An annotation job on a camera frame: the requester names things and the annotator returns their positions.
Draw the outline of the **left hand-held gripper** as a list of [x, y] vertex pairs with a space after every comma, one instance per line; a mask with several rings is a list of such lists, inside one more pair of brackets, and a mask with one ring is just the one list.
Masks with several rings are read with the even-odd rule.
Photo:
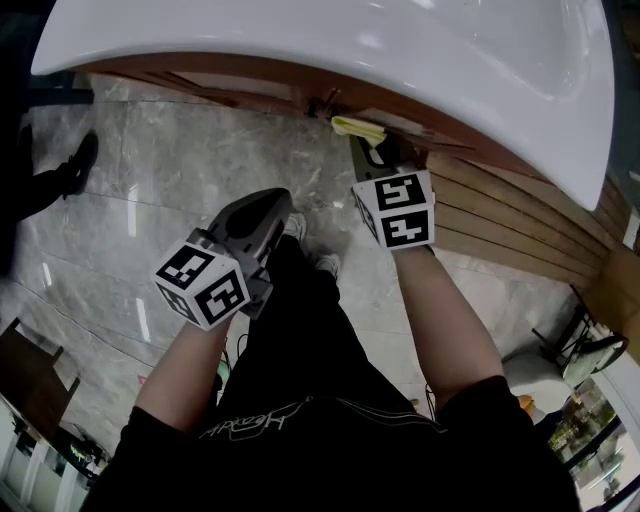
[[287, 189], [261, 190], [225, 206], [207, 231], [197, 228], [175, 242], [152, 271], [171, 310], [205, 331], [237, 312], [257, 319], [273, 285], [246, 253], [271, 252], [292, 212]]

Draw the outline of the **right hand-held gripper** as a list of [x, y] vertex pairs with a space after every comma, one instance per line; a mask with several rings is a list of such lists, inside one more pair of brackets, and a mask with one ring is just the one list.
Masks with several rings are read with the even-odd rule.
[[[364, 138], [350, 135], [349, 145], [356, 176], [418, 167], [418, 153], [405, 141], [383, 141], [371, 149]], [[396, 251], [435, 241], [435, 193], [428, 170], [362, 181], [352, 186], [352, 193], [362, 221], [381, 248]]]

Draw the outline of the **yellow cloth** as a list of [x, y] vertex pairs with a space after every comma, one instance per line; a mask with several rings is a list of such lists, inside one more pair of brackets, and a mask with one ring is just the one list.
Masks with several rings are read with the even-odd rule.
[[331, 125], [337, 135], [364, 139], [372, 148], [376, 148], [387, 137], [382, 126], [355, 118], [333, 116]]

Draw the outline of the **person's left forearm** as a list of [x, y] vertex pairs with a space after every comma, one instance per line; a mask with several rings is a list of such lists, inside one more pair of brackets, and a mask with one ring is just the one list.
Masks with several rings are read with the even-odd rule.
[[185, 323], [135, 401], [135, 406], [181, 432], [194, 432], [208, 407], [231, 320], [210, 331]]

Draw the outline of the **person's right forearm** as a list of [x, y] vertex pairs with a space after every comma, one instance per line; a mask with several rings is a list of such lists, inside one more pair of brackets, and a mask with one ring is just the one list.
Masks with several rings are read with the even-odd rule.
[[501, 376], [499, 352], [446, 269], [426, 247], [393, 253], [425, 381], [442, 408], [461, 391]]

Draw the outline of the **person's white shoe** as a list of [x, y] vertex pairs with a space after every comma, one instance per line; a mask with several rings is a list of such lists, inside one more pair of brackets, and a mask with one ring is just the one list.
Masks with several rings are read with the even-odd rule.
[[291, 213], [285, 223], [283, 230], [284, 236], [289, 236], [302, 243], [307, 232], [307, 221], [305, 215], [301, 212]]
[[315, 269], [329, 273], [338, 280], [341, 268], [340, 258], [337, 254], [320, 254], [315, 260]]

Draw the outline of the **person's black trousers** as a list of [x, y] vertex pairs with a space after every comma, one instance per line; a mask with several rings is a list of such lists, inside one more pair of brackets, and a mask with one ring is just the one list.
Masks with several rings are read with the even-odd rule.
[[411, 413], [411, 402], [368, 360], [339, 304], [335, 277], [316, 269], [292, 236], [267, 261], [273, 292], [251, 322], [216, 416], [248, 417], [306, 398]]

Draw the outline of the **wooden step platform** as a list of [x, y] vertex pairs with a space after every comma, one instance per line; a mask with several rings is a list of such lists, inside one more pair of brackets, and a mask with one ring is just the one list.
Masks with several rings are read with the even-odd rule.
[[534, 177], [436, 152], [426, 164], [441, 249], [584, 288], [621, 245], [615, 197], [588, 211]]

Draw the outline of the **dark round-back chair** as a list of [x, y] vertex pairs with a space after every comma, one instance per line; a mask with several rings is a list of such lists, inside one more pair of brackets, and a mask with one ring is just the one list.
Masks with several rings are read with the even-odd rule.
[[629, 339], [627, 337], [598, 323], [590, 313], [577, 288], [574, 285], [571, 285], [570, 288], [576, 298], [575, 309], [557, 340], [550, 341], [539, 331], [532, 329], [532, 333], [541, 341], [540, 354], [560, 370], [562, 377], [570, 355], [585, 342], [615, 336], [616, 338], [622, 338], [626, 342], [626, 349], [629, 345]]

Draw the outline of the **person's black shirt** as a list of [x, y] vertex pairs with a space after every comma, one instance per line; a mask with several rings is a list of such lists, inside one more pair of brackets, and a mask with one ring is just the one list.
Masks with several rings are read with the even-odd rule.
[[134, 409], [81, 512], [581, 512], [501, 377], [436, 420], [406, 400], [306, 396], [194, 435]]

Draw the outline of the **large cardboard sheet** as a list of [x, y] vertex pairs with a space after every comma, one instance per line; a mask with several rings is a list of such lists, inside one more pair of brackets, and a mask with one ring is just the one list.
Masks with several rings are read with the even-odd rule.
[[640, 256], [612, 251], [583, 299], [594, 319], [629, 339], [640, 339]]

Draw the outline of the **dark wooden table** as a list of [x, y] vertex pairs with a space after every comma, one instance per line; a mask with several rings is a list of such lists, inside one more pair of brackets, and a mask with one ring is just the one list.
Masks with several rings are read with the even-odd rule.
[[59, 373], [65, 349], [14, 318], [0, 332], [0, 399], [52, 441], [81, 379]]

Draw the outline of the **pale green bag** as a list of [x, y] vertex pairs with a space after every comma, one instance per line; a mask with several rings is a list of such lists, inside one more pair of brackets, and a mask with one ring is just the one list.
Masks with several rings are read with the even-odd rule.
[[564, 381], [571, 387], [578, 387], [591, 374], [615, 361], [625, 349], [626, 342], [615, 336], [585, 342], [570, 355], [563, 371]]

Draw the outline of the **white shelf unit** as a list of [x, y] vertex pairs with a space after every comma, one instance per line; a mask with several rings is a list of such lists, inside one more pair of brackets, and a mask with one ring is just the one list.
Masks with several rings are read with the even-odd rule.
[[103, 468], [98, 448], [64, 428], [46, 439], [0, 397], [0, 509], [79, 512]]

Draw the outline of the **glass window panel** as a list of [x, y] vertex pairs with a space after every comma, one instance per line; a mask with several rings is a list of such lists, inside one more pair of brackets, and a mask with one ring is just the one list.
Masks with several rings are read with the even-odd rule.
[[625, 509], [640, 494], [640, 447], [618, 410], [588, 378], [560, 412], [548, 444], [569, 471], [581, 510]]

